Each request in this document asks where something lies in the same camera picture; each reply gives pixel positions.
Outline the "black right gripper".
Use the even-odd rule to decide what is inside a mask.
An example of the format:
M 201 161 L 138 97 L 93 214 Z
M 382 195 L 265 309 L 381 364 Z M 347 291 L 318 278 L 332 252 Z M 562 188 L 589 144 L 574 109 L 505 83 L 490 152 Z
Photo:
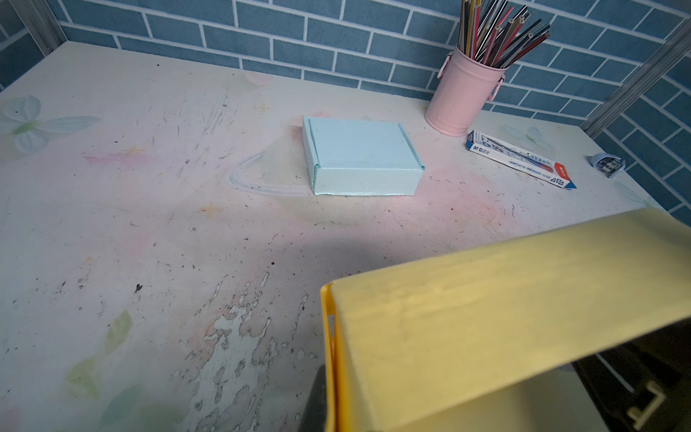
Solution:
M 572 365 L 608 430 L 690 430 L 689 319 Z

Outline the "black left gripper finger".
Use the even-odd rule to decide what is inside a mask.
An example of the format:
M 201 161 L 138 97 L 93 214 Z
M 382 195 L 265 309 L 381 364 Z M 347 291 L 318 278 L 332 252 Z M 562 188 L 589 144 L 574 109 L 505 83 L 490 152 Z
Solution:
M 326 366 L 321 365 L 312 383 L 310 396 L 305 405 L 299 432 L 324 432 L 327 425 L 327 377 Z

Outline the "yellow paper box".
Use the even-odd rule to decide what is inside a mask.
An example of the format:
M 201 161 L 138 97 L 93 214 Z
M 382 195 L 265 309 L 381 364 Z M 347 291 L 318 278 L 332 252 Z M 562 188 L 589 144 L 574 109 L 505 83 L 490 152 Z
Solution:
M 578 430 L 527 380 L 685 320 L 690 230 L 645 208 L 321 291 L 328 431 Z

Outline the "light blue paper box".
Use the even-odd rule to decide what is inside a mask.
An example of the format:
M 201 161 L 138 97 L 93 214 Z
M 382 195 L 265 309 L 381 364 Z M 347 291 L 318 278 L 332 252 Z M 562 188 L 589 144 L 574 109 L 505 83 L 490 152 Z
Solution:
M 412 195 L 426 169 L 398 122 L 305 116 L 302 132 L 316 195 Z

